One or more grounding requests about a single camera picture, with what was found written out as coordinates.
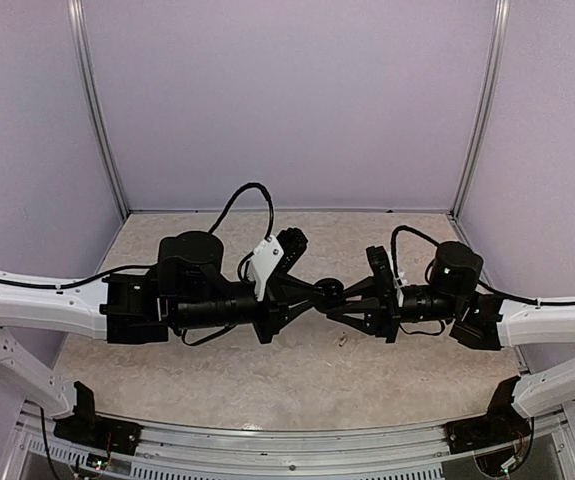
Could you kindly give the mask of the black earbud charging case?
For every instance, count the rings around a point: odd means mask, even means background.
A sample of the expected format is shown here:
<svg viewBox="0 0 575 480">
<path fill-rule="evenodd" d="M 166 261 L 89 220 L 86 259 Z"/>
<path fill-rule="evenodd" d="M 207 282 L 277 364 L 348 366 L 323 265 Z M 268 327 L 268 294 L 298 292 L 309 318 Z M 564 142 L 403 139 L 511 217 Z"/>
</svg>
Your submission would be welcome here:
<svg viewBox="0 0 575 480">
<path fill-rule="evenodd" d="M 316 288 L 320 291 L 324 301 L 328 305 L 335 305 L 344 299 L 344 285 L 335 278 L 323 278 L 315 283 Z"/>
</svg>

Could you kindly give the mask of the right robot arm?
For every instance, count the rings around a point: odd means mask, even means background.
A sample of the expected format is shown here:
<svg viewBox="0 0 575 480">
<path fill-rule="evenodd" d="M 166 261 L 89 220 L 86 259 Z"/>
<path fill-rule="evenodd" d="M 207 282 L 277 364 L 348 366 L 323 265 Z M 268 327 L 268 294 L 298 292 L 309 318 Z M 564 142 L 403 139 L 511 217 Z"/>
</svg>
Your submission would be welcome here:
<svg viewBox="0 0 575 480">
<path fill-rule="evenodd" d="M 437 245 L 425 285 L 403 285 L 395 261 L 381 247 L 367 250 L 371 277 L 344 291 L 328 287 L 320 310 L 330 320 L 395 341 L 404 323 L 440 321 L 450 336 L 472 350 L 500 351 L 529 344 L 575 344 L 575 297 L 520 300 L 477 292 L 483 259 L 468 246 Z M 575 401 L 575 357 L 547 370 L 501 382 L 480 419 L 478 433 L 490 444 L 513 432 L 518 418 L 535 417 Z"/>
</svg>

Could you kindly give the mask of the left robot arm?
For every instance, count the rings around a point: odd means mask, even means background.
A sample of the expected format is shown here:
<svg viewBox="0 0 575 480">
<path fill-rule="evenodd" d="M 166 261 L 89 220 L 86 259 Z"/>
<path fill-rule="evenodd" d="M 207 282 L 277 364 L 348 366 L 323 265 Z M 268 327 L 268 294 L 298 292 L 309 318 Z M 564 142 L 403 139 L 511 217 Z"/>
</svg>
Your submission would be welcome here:
<svg viewBox="0 0 575 480">
<path fill-rule="evenodd" d="M 90 279 L 45 282 L 0 272 L 0 377 L 88 445 L 107 434 L 93 392 L 65 381 L 18 345 L 11 328 L 61 331 L 110 344 L 163 343 L 192 329 L 239 324 L 268 343 L 293 318 L 322 305 L 325 293 L 289 275 L 306 247 L 298 229 L 269 236 L 253 250 L 249 279 L 221 273 L 223 243 L 212 233 L 187 231 L 161 240 L 152 266 L 124 266 Z"/>
</svg>

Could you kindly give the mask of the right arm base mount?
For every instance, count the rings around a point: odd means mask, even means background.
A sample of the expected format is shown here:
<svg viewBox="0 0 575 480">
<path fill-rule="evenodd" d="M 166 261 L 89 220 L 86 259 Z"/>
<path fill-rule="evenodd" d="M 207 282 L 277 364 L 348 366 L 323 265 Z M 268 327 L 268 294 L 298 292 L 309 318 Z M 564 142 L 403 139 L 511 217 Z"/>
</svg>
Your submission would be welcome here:
<svg viewBox="0 0 575 480">
<path fill-rule="evenodd" d="M 518 416 L 485 414 L 444 426 L 451 454 L 485 449 L 531 435 L 531 421 Z"/>
</svg>

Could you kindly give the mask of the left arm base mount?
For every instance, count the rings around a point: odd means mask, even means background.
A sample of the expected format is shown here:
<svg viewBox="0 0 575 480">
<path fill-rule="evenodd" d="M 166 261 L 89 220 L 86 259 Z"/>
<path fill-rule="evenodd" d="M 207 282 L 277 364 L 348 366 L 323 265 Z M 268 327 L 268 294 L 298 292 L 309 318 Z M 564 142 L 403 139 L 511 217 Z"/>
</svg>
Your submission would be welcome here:
<svg viewBox="0 0 575 480">
<path fill-rule="evenodd" d="M 54 435 L 75 444 L 133 456 L 139 444 L 142 426 L 135 422 L 98 416 L 88 422 L 77 417 L 56 420 Z"/>
</svg>

